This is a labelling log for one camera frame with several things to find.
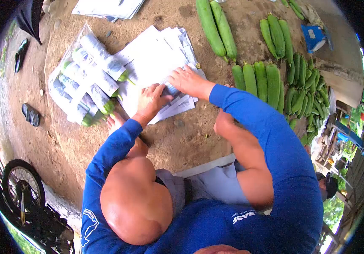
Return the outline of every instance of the paper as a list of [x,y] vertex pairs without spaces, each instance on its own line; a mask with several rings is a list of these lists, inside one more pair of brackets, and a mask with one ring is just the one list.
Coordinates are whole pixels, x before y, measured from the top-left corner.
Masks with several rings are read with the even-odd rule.
[[[134,86],[123,82],[119,88],[119,94],[123,97],[120,104],[130,117],[137,112],[138,97],[142,88],[159,83],[166,84],[168,92],[174,89],[167,81],[174,69],[189,65],[206,78],[203,71],[195,67],[197,60],[184,28],[165,28],[158,31],[154,26],[150,26],[114,56],[121,61],[129,72],[129,78],[136,84]],[[197,98],[178,93],[150,124],[193,109],[196,101]]]
[[72,14],[99,17],[111,22],[117,19],[131,19],[138,12],[144,0],[79,0]]

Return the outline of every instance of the plastic bag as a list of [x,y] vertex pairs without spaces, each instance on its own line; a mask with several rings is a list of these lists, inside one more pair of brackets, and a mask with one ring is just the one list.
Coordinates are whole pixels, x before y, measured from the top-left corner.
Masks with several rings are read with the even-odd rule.
[[[95,38],[88,24],[84,25],[76,40],[63,54],[58,66],[50,74],[48,91],[53,101],[68,115],[68,121],[90,126],[99,120],[97,116],[101,116],[101,113],[107,115],[113,111],[114,102],[110,100],[110,96],[115,94],[119,86],[113,77],[98,66],[94,58],[82,49],[80,39],[85,35]],[[101,48],[104,48],[98,40],[97,42]],[[73,56],[82,68],[72,63]],[[110,58],[107,62],[111,63],[113,59]],[[62,72],[65,72],[66,79],[62,76]]]

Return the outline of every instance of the black sandal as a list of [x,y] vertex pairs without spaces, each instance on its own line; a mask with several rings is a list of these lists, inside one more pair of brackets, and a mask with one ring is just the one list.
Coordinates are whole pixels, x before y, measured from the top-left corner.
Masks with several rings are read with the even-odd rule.
[[14,67],[15,73],[17,73],[23,66],[23,62],[24,62],[24,58],[26,57],[27,49],[28,49],[28,40],[24,39],[21,42],[21,45],[18,48],[17,53],[15,54],[15,67]]
[[37,127],[39,125],[39,113],[37,110],[35,110],[33,107],[28,105],[27,103],[24,103],[21,106],[21,111],[26,117],[26,121],[32,124],[32,126]]

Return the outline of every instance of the black cloth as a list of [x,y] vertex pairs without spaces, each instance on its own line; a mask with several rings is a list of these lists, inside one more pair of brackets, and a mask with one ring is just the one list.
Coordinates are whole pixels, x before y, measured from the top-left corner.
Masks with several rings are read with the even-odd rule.
[[41,19],[42,0],[27,0],[19,7],[15,20],[20,29],[26,31],[42,45],[39,38],[39,20]]

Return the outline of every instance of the tree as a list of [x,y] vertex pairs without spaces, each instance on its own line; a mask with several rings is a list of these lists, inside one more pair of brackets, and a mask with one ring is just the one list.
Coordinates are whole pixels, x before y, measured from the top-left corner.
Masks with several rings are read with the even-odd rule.
[[333,230],[333,226],[341,220],[343,216],[344,203],[336,196],[323,202],[323,221]]

